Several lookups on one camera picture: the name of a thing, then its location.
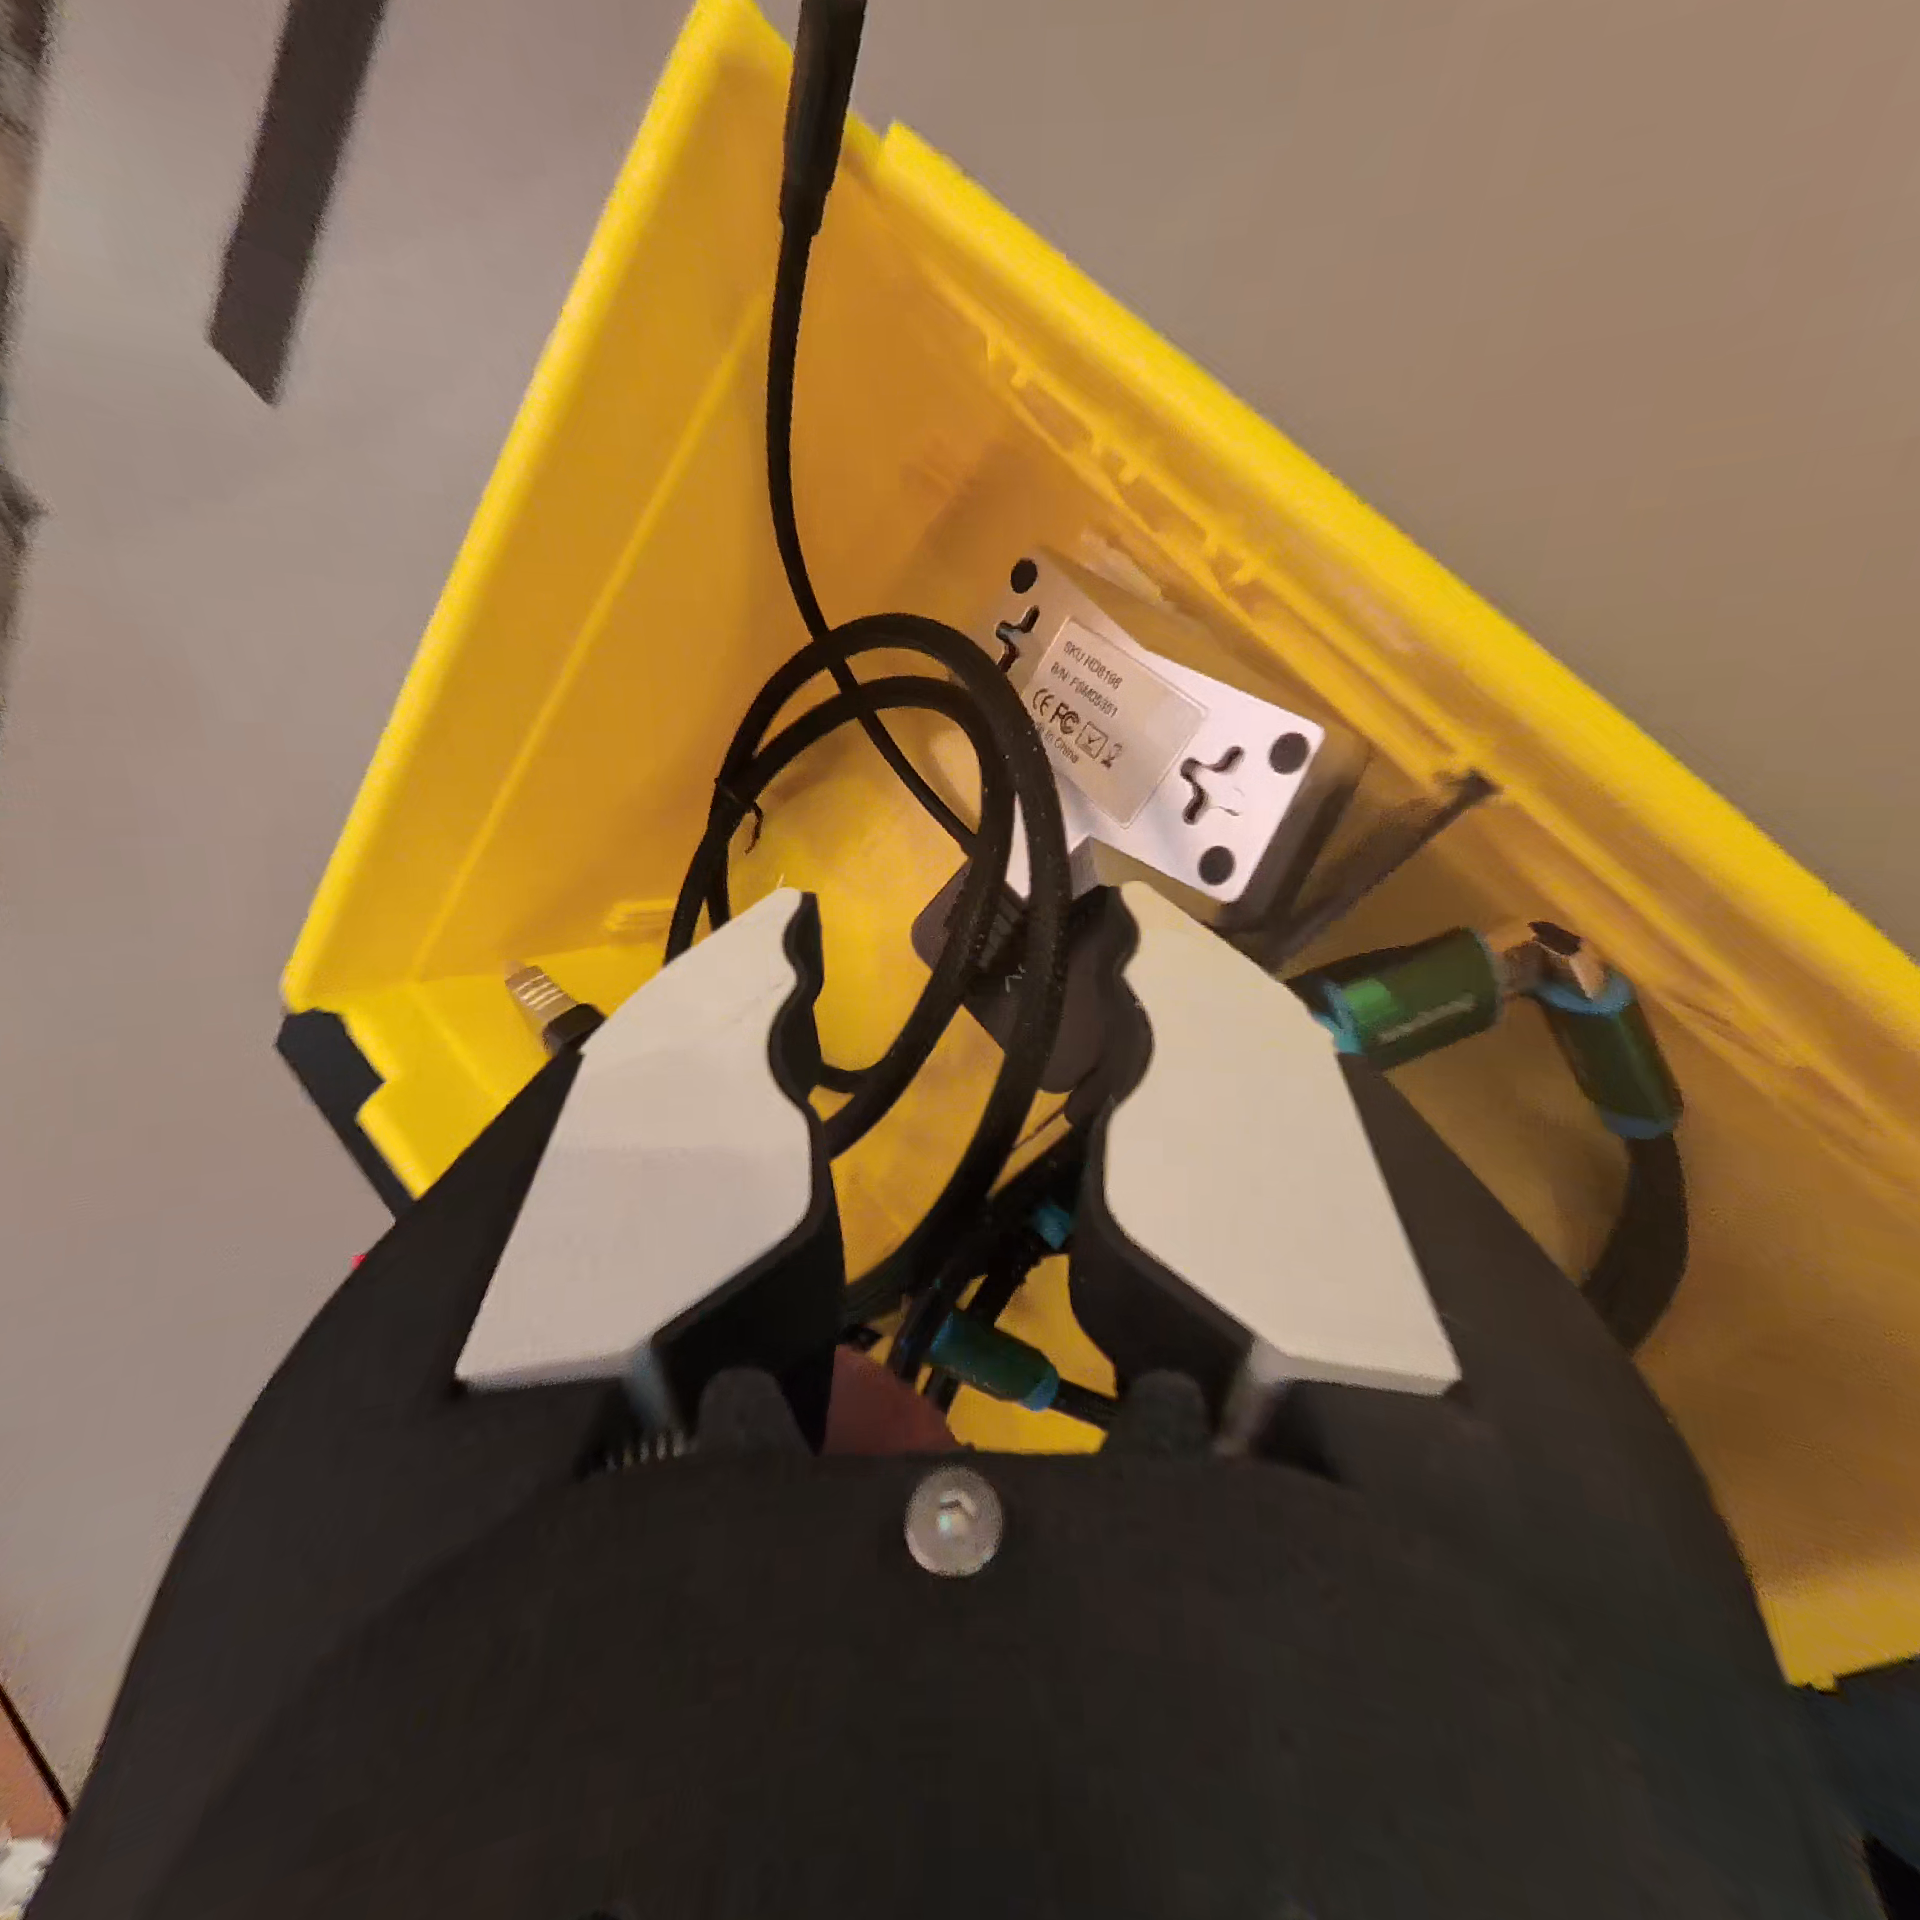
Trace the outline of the dark grey hdmi switch box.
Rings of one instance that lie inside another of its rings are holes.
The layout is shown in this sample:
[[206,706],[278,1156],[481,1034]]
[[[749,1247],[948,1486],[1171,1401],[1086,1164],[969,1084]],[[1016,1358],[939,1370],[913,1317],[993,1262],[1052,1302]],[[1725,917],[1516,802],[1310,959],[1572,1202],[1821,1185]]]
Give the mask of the dark grey hdmi switch box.
[[1226,933],[1298,900],[1372,756],[1350,726],[1210,673],[1216,631],[1048,548],[978,642],[1040,733],[1074,898],[1153,882]]

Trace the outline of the yellow plastic bin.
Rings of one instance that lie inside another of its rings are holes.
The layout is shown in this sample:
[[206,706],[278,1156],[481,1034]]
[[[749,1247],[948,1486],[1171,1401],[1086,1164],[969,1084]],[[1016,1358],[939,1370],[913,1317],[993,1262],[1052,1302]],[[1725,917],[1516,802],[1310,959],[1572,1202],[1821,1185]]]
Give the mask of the yellow plastic bin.
[[[754,4],[681,24],[286,967],[372,1074],[300,1066],[394,1208],[542,1063],[510,967],[602,1004],[656,972],[804,637],[762,442],[789,65]],[[1348,721],[1370,800],[1493,781],[1331,950],[1540,917],[1634,981],[1691,1212],[1644,1366],[1790,1679],[1910,1660],[1916,961],[902,126],[849,130],[798,426],[833,615],[966,625],[1032,543],[1121,559],[1206,670]]]

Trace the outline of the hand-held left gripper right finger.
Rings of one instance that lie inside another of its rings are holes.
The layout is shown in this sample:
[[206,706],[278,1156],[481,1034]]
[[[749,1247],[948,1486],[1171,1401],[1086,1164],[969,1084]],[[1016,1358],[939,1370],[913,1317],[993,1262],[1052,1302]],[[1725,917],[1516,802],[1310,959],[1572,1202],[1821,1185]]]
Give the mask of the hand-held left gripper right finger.
[[1118,1391],[1188,1377],[1228,1450],[1296,1384],[1443,1398],[1460,1362],[1329,1031],[1137,880],[1097,958],[1067,1289]]

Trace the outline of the black bin divider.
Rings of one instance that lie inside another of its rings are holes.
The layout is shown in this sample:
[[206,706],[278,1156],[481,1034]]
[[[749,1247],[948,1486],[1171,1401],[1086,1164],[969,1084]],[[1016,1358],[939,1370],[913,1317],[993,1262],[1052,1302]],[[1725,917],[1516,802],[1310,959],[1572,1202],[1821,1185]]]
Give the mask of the black bin divider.
[[1361,838],[1338,852],[1310,880],[1302,898],[1288,910],[1280,930],[1266,944],[1265,972],[1282,974],[1448,828],[1499,793],[1502,785],[1489,775],[1465,772],[1448,785],[1445,796],[1409,802],[1368,825]]

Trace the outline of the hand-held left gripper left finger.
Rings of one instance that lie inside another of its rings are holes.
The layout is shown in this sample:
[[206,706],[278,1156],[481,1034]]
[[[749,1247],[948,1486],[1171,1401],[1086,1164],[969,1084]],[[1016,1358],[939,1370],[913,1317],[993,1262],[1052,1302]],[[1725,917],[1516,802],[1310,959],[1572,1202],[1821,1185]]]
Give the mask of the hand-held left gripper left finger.
[[780,887],[627,996],[578,1046],[454,1375],[614,1382],[644,1432],[708,1381],[772,1377],[825,1440],[841,1218],[820,1066],[819,900]]

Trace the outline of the braided hdmi cable teal plugs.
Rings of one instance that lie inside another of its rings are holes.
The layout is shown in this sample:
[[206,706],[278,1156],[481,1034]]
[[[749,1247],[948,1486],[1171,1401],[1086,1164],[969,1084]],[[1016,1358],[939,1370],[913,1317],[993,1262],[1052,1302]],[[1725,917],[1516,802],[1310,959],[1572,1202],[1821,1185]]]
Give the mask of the braided hdmi cable teal plugs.
[[[1504,967],[1489,942],[1453,927],[1420,944],[1362,950],[1288,977],[1338,1050],[1387,1069],[1475,1037],[1499,1021]],[[1073,1246],[1082,1136],[1066,1136],[1016,1174],[956,1252],[961,1295],[932,1329],[921,1394],[948,1410],[969,1390],[987,1401],[1108,1429],[1114,1396],[1080,1384],[1000,1319],[1032,1270]]]
[[[1641,996],[1584,942],[1552,924],[1534,924],[1516,950],[1496,953],[1504,967],[1504,1007],[1525,998],[1540,1009],[1574,1087],[1627,1150],[1621,1218],[1588,1274],[1588,1295],[1634,1349],[1664,1317],[1689,1262],[1689,1205],[1676,1146],[1683,1096]],[[1445,1224],[1445,1214],[1451,1190],[1472,1189],[1472,1176],[1385,1081],[1385,1069],[1338,1044],[1336,1054],[1453,1342],[1448,1270],[1469,1257],[1469,1244]]]

